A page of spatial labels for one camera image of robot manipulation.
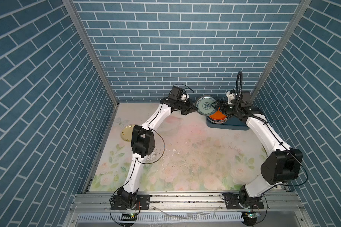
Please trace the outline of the orange plate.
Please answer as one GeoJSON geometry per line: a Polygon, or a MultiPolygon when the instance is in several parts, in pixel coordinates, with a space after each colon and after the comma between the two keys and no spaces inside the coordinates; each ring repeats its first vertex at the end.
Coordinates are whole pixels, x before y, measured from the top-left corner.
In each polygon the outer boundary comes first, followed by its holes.
{"type": "Polygon", "coordinates": [[[213,121],[223,121],[227,119],[227,116],[218,110],[214,114],[210,115],[209,118],[212,119],[213,121]]]}

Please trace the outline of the teal patterned plate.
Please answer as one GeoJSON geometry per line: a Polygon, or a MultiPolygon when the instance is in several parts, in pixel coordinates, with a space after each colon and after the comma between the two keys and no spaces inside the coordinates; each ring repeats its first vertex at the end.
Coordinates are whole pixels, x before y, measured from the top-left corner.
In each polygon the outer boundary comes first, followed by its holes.
{"type": "Polygon", "coordinates": [[[201,96],[195,102],[195,106],[198,109],[197,112],[203,116],[211,116],[217,110],[212,106],[216,102],[216,99],[212,96],[201,96]]]}

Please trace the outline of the cream yellow plate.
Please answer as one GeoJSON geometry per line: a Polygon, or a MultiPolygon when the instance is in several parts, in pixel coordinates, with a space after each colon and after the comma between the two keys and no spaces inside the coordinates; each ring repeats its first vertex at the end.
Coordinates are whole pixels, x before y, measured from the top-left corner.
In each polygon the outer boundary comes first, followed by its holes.
{"type": "Polygon", "coordinates": [[[134,127],[135,124],[125,126],[120,133],[120,138],[126,142],[131,142],[134,127]]]}

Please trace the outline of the black plate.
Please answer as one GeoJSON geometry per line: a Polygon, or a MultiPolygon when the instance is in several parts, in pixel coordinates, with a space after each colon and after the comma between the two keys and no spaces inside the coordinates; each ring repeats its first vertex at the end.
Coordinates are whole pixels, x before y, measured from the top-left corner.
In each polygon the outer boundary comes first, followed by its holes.
{"type": "Polygon", "coordinates": [[[221,120],[215,120],[215,119],[212,119],[212,118],[206,118],[211,124],[225,124],[227,121],[228,121],[228,118],[224,118],[224,119],[221,119],[221,120]]]}

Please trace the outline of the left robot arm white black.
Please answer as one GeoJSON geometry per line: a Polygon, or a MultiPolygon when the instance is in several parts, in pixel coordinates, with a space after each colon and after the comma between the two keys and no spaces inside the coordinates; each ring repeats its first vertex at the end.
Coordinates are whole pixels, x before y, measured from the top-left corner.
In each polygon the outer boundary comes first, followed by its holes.
{"type": "Polygon", "coordinates": [[[163,121],[174,111],[187,115],[197,111],[189,95],[181,95],[180,98],[163,98],[150,118],[141,125],[135,125],[132,130],[131,148],[132,161],[130,170],[126,177],[124,185],[116,190],[117,196],[129,208],[136,204],[136,197],[139,190],[140,176],[146,161],[155,149],[154,135],[158,133],[157,129],[163,121]]]}

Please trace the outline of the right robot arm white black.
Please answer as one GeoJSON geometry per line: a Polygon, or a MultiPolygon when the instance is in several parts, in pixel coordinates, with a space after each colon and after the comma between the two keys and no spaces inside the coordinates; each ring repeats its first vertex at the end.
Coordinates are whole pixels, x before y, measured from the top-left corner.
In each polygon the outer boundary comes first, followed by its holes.
{"type": "Polygon", "coordinates": [[[256,134],[267,153],[267,159],[260,167],[260,174],[240,189],[239,204],[242,207],[253,206],[265,192],[298,178],[302,152],[292,148],[277,135],[261,109],[243,106],[234,100],[231,104],[218,100],[211,106],[225,116],[236,117],[245,123],[256,134]]]}

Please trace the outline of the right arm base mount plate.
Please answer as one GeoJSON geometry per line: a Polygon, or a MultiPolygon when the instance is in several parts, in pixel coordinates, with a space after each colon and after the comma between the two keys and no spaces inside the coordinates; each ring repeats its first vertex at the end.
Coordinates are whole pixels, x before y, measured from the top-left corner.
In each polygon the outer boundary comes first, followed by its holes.
{"type": "Polygon", "coordinates": [[[244,194],[223,193],[221,198],[223,199],[227,210],[264,209],[261,197],[252,198],[244,194]]]}

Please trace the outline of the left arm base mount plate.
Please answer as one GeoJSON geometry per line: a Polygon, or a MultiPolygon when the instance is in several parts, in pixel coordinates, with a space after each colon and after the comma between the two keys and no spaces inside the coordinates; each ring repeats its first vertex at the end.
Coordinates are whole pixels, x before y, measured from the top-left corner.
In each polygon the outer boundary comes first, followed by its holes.
{"type": "Polygon", "coordinates": [[[149,210],[150,205],[149,194],[138,194],[122,197],[114,195],[109,199],[110,209],[115,211],[125,211],[138,209],[140,211],[149,210]]]}

